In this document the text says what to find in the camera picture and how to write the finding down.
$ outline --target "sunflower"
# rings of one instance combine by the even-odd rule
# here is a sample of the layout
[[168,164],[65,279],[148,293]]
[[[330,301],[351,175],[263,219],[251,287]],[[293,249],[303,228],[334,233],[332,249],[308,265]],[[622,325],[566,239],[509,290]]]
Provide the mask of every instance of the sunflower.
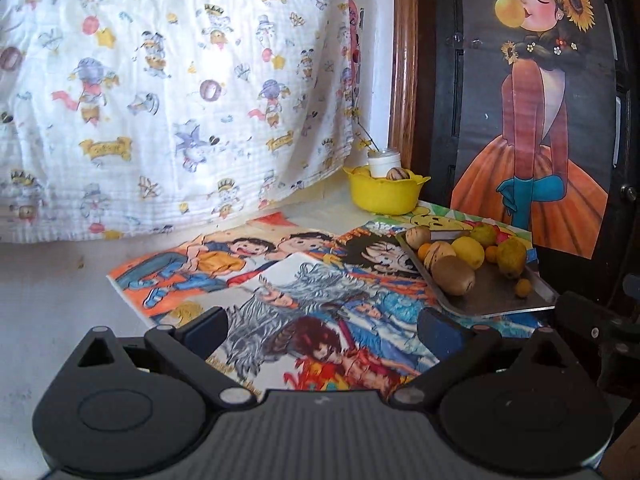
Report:
[[560,0],[560,2],[569,21],[574,22],[581,31],[586,32],[593,27],[591,0]]
[[516,52],[515,45],[513,41],[507,41],[507,43],[503,43],[500,50],[504,54],[504,59],[506,59],[510,65],[514,64],[518,59],[518,53]]

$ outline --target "metal tray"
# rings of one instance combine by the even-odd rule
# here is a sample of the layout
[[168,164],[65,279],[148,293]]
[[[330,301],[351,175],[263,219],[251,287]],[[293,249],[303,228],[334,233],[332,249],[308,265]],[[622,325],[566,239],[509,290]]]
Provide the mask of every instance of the metal tray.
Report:
[[[438,240],[453,241],[464,232],[444,232],[434,231]],[[498,267],[484,263],[476,270],[476,285],[466,296],[447,296],[441,288],[433,281],[431,275],[424,268],[417,254],[406,242],[404,233],[396,235],[404,252],[411,258],[416,269],[420,272],[424,281],[433,289],[441,306],[456,314],[467,317],[494,317],[503,314],[515,314],[517,312],[533,312],[537,310],[549,310],[556,306],[558,294],[551,286],[535,273],[529,266],[525,267],[522,273],[523,278],[527,278],[533,285],[533,292],[526,300],[518,298],[513,288],[515,283],[500,274]]]

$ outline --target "black circular disc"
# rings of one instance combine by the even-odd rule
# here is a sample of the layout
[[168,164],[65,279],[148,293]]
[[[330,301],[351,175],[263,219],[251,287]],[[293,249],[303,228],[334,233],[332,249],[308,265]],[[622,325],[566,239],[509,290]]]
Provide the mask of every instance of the black circular disc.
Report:
[[465,454],[511,474],[562,474],[609,442],[613,421],[599,391],[564,368],[535,365],[458,384],[440,404],[447,436]]
[[153,470],[192,444],[205,422],[200,395],[171,377],[95,367],[70,379],[40,401],[33,433],[50,465],[83,476]]

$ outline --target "blue shoe illustration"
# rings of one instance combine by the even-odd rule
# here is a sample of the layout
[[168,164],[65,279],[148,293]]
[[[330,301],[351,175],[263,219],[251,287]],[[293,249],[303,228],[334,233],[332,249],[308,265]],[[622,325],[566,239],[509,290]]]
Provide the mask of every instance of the blue shoe illustration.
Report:
[[129,283],[130,290],[140,290],[141,288],[147,288],[148,286],[154,286],[158,284],[158,280],[152,278],[151,280],[139,280],[137,282]]
[[165,288],[153,289],[149,293],[149,295],[146,297],[145,303],[143,303],[145,308],[155,307],[158,303],[162,301],[162,298],[164,298],[168,293],[169,291],[166,290]]

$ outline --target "white container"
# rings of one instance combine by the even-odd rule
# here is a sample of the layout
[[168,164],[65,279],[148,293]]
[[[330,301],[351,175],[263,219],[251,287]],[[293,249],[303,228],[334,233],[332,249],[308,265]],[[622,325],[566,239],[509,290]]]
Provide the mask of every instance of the white container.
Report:
[[381,152],[369,152],[369,171],[373,178],[385,178],[393,168],[401,168],[398,150],[390,148]]

